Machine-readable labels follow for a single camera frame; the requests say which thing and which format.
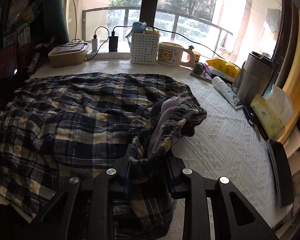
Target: bear face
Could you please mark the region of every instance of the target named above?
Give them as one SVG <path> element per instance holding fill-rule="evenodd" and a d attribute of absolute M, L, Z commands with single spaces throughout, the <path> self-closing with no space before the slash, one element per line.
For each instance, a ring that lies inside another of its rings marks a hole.
<path fill-rule="evenodd" d="M 166 60 L 172 60 L 173 51 L 166 50 L 164 48 L 160 49 L 160 58 L 166 59 Z"/>

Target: plaid garment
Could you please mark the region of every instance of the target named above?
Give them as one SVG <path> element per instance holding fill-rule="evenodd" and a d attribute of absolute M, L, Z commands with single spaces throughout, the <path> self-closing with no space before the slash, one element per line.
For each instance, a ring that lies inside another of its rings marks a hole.
<path fill-rule="evenodd" d="M 181 95 L 161 143 L 146 153 L 163 101 Z M 117 239 L 164 236 L 174 202 L 155 163 L 173 138 L 192 135 L 206 112 L 190 88 L 156 74 L 89 73 L 27 80 L 0 115 L 0 194 L 34 217 L 69 177 L 97 176 L 123 157 L 136 182 L 129 201 L 114 201 Z"/>

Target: beige mug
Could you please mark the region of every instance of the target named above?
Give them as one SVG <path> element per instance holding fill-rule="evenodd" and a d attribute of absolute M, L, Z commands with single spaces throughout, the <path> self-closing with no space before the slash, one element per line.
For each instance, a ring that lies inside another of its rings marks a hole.
<path fill-rule="evenodd" d="M 189 61 L 181 61 L 183 52 L 186 52 L 190 56 Z M 158 51 L 158 63 L 167 67 L 191 67 L 195 62 L 195 54 L 190 49 L 185 49 L 183 46 L 171 43 L 160 42 Z"/>

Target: window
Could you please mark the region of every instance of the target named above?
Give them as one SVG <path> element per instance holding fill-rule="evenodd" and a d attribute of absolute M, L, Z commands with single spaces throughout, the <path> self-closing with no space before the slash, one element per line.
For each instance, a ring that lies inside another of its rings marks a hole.
<path fill-rule="evenodd" d="M 160 41 L 175 42 L 184 47 L 193 45 L 203 60 L 215 57 L 216 52 L 239 67 L 251 51 L 269 58 L 273 56 L 282 18 L 282 0 L 76 0 L 76 4 L 77 38 L 87 42 L 91 41 L 98 26 L 106 26 L 112 31 L 116 25 L 131 25 L 139 20 L 140 10 L 143 15 L 151 14 L 149 8 L 154 4 L 157 9 L 148 24 L 180 33 L 209 49 L 167 32 L 161 32 Z M 73 39 L 75 17 L 69 0 L 67 7 L 67 25 Z M 129 28 L 116 29 L 119 52 L 130 51 L 125 38 L 129 32 Z M 97 34 L 101 40 L 107 38 L 104 29 L 99 29 Z M 101 51 L 107 51 L 107 47 L 105 44 Z"/>

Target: thermos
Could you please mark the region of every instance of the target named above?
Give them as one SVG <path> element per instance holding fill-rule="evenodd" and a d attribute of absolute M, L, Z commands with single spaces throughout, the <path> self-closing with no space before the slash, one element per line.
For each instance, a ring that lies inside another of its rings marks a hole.
<path fill-rule="evenodd" d="M 234 81 L 234 90 L 243 105 L 249 106 L 256 94 L 263 95 L 272 77 L 272 62 L 256 52 L 249 53 Z"/>

